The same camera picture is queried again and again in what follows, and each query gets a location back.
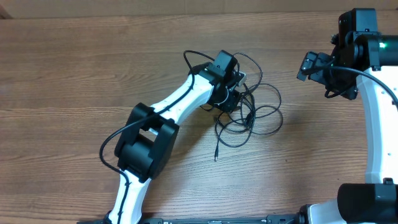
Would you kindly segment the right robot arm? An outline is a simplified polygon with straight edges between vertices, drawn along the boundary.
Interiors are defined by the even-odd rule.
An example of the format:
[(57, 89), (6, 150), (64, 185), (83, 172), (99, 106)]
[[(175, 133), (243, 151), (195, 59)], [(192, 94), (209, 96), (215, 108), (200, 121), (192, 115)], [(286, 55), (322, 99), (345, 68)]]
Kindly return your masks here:
[(376, 11), (354, 8), (338, 19), (331, 54), (308, 52), (299, 80), (322, 84), (327, 98), (361, 97), (368, 159), (362, 184), (342, 184), (336, 198), (305, 205), (299, 223), (397, 222), (397, 37), (377, 28)]

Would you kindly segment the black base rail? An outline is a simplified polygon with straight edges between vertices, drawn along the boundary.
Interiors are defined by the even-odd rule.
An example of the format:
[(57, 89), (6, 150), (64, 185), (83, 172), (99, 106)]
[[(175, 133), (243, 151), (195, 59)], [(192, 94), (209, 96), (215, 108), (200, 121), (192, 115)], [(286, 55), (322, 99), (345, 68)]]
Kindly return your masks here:
[(141, 218), (138, 224), (305, 224), (305, 216), (299, 213), (285, 215), (268, 215), (256, 218), (192, 218), (162, 219)]

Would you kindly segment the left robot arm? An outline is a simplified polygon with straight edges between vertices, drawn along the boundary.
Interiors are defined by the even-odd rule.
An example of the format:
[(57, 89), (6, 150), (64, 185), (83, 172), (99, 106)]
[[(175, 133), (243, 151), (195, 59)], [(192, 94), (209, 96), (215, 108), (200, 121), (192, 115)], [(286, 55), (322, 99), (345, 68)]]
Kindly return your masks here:
[(149, 183), (169, 160), (182, 122), (205, 104), (234, 111), (240, 99), (235, 88), (245, 78), (234, 55), (222, 50), (209, 62), (190, 66), (186, 81), (164, 100), (132, 109), (126, 125), (105, 140), (119, 137), (114, 150), (118, 164), (110, 168), (120, 175), (120, 183), (103, 223), (139, 223)]

